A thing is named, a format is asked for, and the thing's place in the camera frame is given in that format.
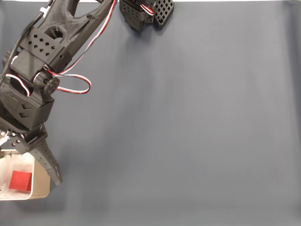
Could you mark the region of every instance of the red block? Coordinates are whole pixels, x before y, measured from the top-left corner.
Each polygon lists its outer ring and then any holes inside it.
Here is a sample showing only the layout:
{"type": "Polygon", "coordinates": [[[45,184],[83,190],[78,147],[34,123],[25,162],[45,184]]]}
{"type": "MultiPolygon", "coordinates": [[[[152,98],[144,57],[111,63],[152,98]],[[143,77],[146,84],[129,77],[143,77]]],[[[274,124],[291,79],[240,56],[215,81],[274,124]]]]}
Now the red block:
{"type": "Polygon", "coordinates": [[[15,189],[19,191],[31,191],[32,190],[32,173],[25,173],[20,171],[13,171],[13,176],[10,180],[9,189],[15,189]]]}

